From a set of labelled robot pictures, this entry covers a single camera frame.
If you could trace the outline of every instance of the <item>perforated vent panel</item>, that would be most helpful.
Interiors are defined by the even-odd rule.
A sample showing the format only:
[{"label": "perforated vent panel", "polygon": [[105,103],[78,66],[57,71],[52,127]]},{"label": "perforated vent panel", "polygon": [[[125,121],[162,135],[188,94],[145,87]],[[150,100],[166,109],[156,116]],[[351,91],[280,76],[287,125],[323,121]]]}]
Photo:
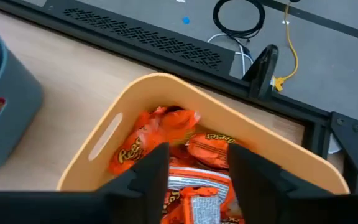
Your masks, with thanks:
[{"label": "perforated vent panel", "polygon": [[219,71],[221,56],[211,49],[203,49],[192,43],[184,43],[174,37],[167,37],[159,32],[151,32],[140,26],[130,26],[124,21],[117,21],[108,16],[100,16],[79,8],[65,9],[64,15],[90,26],[120,35],[132,41],[151,46],[166,53],[184,58],[198,65]]}]

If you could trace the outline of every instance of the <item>yellow cable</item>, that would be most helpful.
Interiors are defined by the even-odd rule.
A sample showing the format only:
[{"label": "yellow cable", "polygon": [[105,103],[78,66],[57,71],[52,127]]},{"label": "yellow cable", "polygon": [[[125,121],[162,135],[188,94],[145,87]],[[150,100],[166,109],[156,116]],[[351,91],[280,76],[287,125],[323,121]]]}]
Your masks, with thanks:
[{"label": "yellow cable", "polygon": [[276,78],[276,77],[273,77],[274,79],[274,85],[275,85],[275,88],[278,90],[278,91],[282,91],[283,90],[283,84],[284,82],[291,78],[292,76],[295,75],[295,73],[298,71],[298,66],[299,66],[299,61],[298,61],[298,55],[296,54],[296,51],[292,45],[292,42],[291,42],[291,39],[290,39],[290,27],[288,25],[288,21],[287,21],[287,17],[288,17],[288,10],[290,8],[290,4],[291,2],[289,2],[287,4],[287,6],[285,7],[285,13],[284,13],[284,22],[285,22],[285,30],[287,32],[287,41],[288,43],[290,44],[290,48],[291,48],[291,51],[292,51],[292,54],[293,54],[293,57],[295,58],[295,68],[294,70],[292,71],[291,74],[285,76],[285,77],[281,77],[281,78]]}]

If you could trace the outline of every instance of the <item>wooden table surface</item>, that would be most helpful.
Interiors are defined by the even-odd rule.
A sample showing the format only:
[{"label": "wooden table surface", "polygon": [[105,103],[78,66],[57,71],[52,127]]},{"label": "wooden table surface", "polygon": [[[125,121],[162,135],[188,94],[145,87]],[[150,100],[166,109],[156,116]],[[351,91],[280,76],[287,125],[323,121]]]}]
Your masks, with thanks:
[{"label": "wooden table surface", "polygon": [[[0,168],[0,190],[54,190],[115,97],[150,68],[0,12],[0,35],[42,84],[44,104]],[[300,144],[303,126],[204,90]],[[334,163],[341,169],[340,157]]]}]

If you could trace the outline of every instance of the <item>orange plastic bin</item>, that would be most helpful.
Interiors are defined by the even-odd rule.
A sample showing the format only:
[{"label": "orange plastic bin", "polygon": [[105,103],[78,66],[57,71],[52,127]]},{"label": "orange plastic bin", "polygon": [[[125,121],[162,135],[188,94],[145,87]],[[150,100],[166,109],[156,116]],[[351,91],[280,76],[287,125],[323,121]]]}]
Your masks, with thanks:
[{"label": "orange plastic bin", "polygon": [[[57,189],[96,190],[113,179],[114,176],[108,172],[107,167],[114,151],[130,133],[142,110],[152,110],[162,105],[194,109],[201,115],[200,125],[252,144],[261,156],[334,194],[349,193],[344,178],[329,162],[229,108],[187,82],[164,73],[139,78],[121,93],[76,153],[64,171]],[[102,146],[100,153],[94,159],[89,159],[96,143],[116,116],[122,117],[121,122]]]}]

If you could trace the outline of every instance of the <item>gray floor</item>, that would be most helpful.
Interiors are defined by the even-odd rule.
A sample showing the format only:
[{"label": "gray floor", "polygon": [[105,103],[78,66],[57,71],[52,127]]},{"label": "gray floor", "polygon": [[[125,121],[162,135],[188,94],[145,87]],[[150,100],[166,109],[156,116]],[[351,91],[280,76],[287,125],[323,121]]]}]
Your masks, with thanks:
[{"label": "gray floor", "polygon": [[[38,5],[45,2],[26,1]],[[217,0],[80,1],[199,40],[208,40],[220,32],[212,20],[212,10]],[[357,0],[301,0],[293,6],[358,29]],[[269,7],[265,7],[265,10],[264,28],[248,47],[256,57],[268,44],[279,46],[280,57],[275,75],[285,76],[293,70],[294,60],[285,39],[283,12]],[[189,24],[183,23],[184,17],[190,19]],[[254,26],[258,13],[251,3],[233,0],[223,6],[220,18],[228,28],[241,30]],[[297,17],[290,16],[289,21],[300,68],[296,76],[286,82],[282,94],[358,119],[358,39]],[[225,37],[218,37],[213,44],[237,50],[237,45]],[[240,77],[241,70],[238,57],[230,75]]]}]

